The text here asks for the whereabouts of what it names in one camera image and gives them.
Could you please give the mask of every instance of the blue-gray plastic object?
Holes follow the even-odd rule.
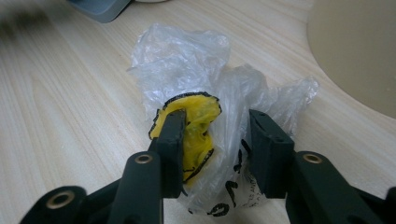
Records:
[[[116,19],[131,0],[67,0],[78,11],[105,23]]]

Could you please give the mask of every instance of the beige cylinder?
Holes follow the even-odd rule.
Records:
[[[396,119],[396,0],[317,0],[307,32],[335,84]]]

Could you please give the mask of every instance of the beige bin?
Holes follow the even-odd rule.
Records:
[[[396,0],[317,0],[307,32],[335,84],[396,119]]]

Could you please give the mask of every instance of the table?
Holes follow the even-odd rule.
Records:
[[[147,150],[140,92],[126,69],[154,22],[218,30],[231,39],[229,67],[249,63],[270,86],[320,83],[302,114],[296,150],[328,157],[353,186],[385,197],[396,186],[396,119],[338,88],[312,55],[306,24],[314,0],[171,0],[132,3],[110,23],[65,1],[0,1],[0,223],[17,223],[46,192],[88,193],[119,178]],[[165,223],[288,223],[284,200],[224,218],[194,216],[165,200]]]

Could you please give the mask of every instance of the translucent plastic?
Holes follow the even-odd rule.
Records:
[[[132,54],[129,71],[137,77],[151,120],[169,99],[183,93],[206,91],[219,98],[222,112],[208,131],[214,152],[193,184],[184,186],[188,195],[179,197],[193,214],[221,217],[262,203],[265,198],[247,169],[248,110],[267,113],[293,137],[299,114],[318,91],[312,77],[269,88],[265,76],[249,65],[223,71],[229,52],[228,38],[216,31],[154,24]]]

